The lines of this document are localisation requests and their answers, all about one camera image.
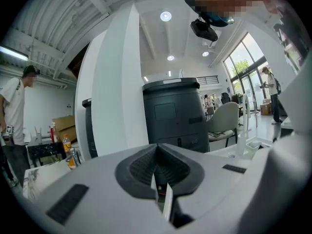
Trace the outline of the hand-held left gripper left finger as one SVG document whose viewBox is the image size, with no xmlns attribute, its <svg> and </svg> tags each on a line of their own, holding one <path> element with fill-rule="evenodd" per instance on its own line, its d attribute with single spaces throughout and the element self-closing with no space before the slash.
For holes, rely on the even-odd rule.
<svg viewBox="0 0 312 234">
<path fill-rule="evenodd" d="M 50 234 L 168 234 L 174 231 L 154 200 L 126 193 L 115 178 L 116 166 L 145 149 L 136 147 L 84 162 L 48 186 L 34 203 L 25 203 L 30 217 Z M 64 224 L 47 211 L 75 184 L 88 191 Z"/>
</svg>

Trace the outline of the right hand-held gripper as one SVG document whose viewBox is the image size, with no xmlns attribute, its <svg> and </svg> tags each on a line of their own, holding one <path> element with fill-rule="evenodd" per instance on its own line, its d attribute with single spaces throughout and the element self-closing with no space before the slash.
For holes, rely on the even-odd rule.
<svg viewBox="0 0 312 234">
<path fill-rule="evenodd" d="M 241 234 L 312 232 L 312 58 L 280 96 L 293 127 L 269 150 L 240 222 Z"/>
</svg>

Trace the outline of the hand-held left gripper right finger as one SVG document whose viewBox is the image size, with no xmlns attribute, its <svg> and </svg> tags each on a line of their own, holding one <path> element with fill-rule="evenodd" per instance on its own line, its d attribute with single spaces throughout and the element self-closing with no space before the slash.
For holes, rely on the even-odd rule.
<svg viewBox="0 0 312 234">
<path fill-rule="evenodd" d="M 174 177 L 169 221 L 159 234 L 257 234 L 266 229 L 265 172 L 269 149 L 252 159 L 202 154 L 168 144 L 157 156 L 172 165 Z"/>
</svg>

